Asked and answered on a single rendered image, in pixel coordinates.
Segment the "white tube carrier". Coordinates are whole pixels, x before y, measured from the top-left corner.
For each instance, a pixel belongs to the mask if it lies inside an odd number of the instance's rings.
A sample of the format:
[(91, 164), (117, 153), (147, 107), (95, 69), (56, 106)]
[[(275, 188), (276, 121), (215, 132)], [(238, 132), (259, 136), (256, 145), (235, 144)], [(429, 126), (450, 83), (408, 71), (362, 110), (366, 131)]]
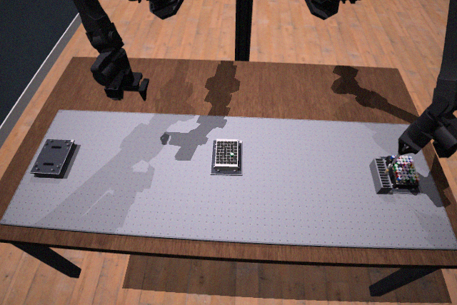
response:
[[(233, 153), (233, 159), (231, 158)], [(238, 171), (238, 139), (217, 139), (215, 170)]]

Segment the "black vial rack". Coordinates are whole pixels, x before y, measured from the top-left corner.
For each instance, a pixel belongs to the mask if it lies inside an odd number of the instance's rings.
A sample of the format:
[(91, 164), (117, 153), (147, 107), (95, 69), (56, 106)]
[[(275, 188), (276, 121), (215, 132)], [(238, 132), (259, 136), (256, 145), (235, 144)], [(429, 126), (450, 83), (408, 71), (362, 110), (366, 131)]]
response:
[[(385, 161), (386, 161), (386, 165), (388, 167), (389, 164), (391, 164), (393, 161), (390, 161), (390, 158), (391, 156), (387, 156)], [(389, 173), (389, 176), (390, 176), (390, 179), (391, 179), (391, 183), (393, 184), (393, 188), (399, 188), (399, 189), (416, 189), (419, 184), (418, 182), (417, 183), (411, 183), (411, 179), (409, 179), (407, 182), (396, 182), (396, 177), (394, 175), (394, 172), (393, 172), (393, 168), (390, 169), (390, 171), (388, 172)]]

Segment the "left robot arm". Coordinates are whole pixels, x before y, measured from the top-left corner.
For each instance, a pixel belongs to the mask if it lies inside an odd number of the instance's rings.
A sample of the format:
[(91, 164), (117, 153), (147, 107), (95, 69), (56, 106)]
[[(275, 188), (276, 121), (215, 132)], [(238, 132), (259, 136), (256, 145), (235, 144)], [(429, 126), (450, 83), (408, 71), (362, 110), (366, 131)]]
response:
[[(338, 3), (347, 0), (311, 0), (312, 3), (335, 13)], [(336, 3), (336, 4), (335, 4)], [(334, 5), (333, 5), (334, 4)], [(333, 6), (332, 6), (333, 5)], [(457, 0), (450, 0), (441, 70), (433, 90), (432, 104), (417, 119), (420, 132), (412, 141), (423, 148), (431, 139), (439, 158), (449, 158), (457, 151)], [(442, 120), (443, 121), (442, 121)]]

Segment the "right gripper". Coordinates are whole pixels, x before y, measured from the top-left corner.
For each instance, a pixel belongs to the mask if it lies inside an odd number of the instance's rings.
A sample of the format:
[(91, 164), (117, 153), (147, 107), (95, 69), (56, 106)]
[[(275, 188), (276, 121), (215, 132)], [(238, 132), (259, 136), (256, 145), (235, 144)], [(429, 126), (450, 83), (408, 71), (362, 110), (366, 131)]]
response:
[[(130, 67), (130, 65), (129, 65), (129, 67)], [(129, 69), (129, 67), (120, 71), (119, 73), (127, 71)], [(138, 91), (140, 93), (142, 99), (145, 101), (146, 100), (146, 90), (149, 85), (149, 79), (144, 79), (140, 85), (139, 82), (143, 77), (142, 73), (133, 72), (133, 75), (134, 75), (134, 82), (133, 82), (132, 86), (125, 86), (124, 91)]]

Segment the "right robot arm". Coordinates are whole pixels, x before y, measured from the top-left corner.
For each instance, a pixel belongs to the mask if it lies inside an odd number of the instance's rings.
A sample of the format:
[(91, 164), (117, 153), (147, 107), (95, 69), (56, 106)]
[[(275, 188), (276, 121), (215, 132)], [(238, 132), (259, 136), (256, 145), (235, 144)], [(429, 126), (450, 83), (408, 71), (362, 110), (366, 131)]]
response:
[[(175, 4), (178, 0), (147, 1), (150, 3), (150, 10), (156, 12)], [(100, 85), (105, 86), (107, 97), (120, 101), (124, 99), (124, 86), (132, 86), (134, 82), (126, 50), (122, 48), (124, 45), (122, 38), (99, 0), (73, 0), (73, 2), (86, 30), (85, 34), (91, 45), (100, 53), (91, 66), (93, 78)], [(119, 73), (128, 67), (127, 71)]]

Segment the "grey slotted rack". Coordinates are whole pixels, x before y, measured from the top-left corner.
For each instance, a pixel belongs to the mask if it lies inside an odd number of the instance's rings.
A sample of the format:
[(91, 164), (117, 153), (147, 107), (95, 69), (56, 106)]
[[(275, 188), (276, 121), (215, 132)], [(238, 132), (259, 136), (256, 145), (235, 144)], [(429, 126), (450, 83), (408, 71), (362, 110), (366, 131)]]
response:
[[(379, 164), (378, 164), (379, 163)], [(385, 174), (386, 162), (384, 159), (373, 159), (370, 163), (371, 175), (377, 194), (387, 194), (392, 190), (392, 184), (389, 174)], [(385, 182), (387, 181), (387, 182)], [(388, 185), (387, 185), (388, 184)]]

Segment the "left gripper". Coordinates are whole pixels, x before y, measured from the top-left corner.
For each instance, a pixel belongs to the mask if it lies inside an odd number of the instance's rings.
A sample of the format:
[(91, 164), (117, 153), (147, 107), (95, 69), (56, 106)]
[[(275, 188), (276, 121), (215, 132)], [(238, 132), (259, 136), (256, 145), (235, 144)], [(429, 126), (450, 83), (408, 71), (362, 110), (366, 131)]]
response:
[[(410, 124), (410, 126), (403, 132), (403, 134), (398, 139), (398, 153), (400, 155), (410, 153), (417, 154), (421, 150), (421, 147), (412, 142), (421, 131), (427, 134), (433, 133), (421, 129), (417, 124), (417, 120)], [(402, 151), (404, 144), (408, 145), (408, 148)]]

